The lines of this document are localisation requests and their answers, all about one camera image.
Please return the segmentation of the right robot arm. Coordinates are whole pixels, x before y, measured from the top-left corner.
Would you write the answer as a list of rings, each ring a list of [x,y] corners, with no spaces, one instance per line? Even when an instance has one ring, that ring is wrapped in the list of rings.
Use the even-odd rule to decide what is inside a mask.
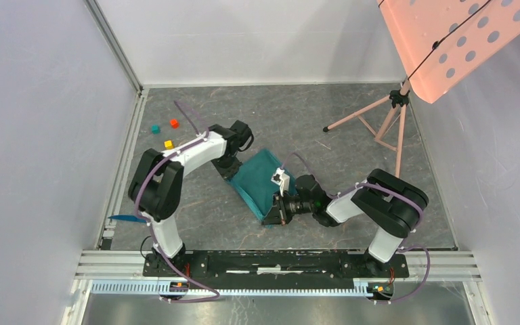
[[[335,227],[352,217],[366,215],[378,230],[368,246],[364,268],[372,276],[382,276],[391,268],[391,259],[403,241],[423,219],[429,197],[416,186],[382,170],[344,192],[327,193],[314,175],[302,175],[290,191],[289,176],[277,169],[272,182],[279,186],[272,196],[263,225],[287,225],[295,215],[311,214],[324,227]]]

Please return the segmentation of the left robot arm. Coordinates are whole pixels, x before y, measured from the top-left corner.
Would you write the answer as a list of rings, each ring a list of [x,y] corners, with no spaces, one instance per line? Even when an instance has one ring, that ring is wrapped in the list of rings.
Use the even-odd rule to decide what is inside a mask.
[[[160,267],[170,276],[186,266],[185,245],[177,230],[175,213],[181,200],[183,179],[192,171],[212,163],[224,180],[233,178],[242,163],[237,153],[254,141],[251,128],[242,121],[231,127],[213,125],[192,141],[163,152],[146,150],[128,189],[136,214],[150,227]]]

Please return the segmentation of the teal cloth napkin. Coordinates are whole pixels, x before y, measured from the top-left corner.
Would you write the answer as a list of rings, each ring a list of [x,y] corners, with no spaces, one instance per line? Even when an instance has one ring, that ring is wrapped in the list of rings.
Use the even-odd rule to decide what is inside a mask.
[[[263,148],[244,162],[228,181],[260,222],[272,208],[274,193],[280,191],[279,185],[272,182],[272,175],[281,164],[274,153]]]

